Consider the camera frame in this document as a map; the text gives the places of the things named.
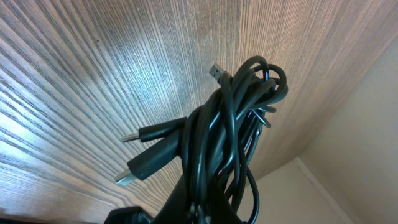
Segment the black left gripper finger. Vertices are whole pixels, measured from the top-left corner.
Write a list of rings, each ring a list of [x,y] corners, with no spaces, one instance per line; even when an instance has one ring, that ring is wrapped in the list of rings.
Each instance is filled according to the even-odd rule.
[[[195,223],[196,213],[191,211],[187,202],[187,192],[184,178],[181,178],[161,211],[151,217],[141,207],[126,207],[110,211],[105,224],[135,224],[135,223]],[[242,224],[236,212],[225,199],[224,193],[212,178],[208,186],[207,209],[201,223]]]

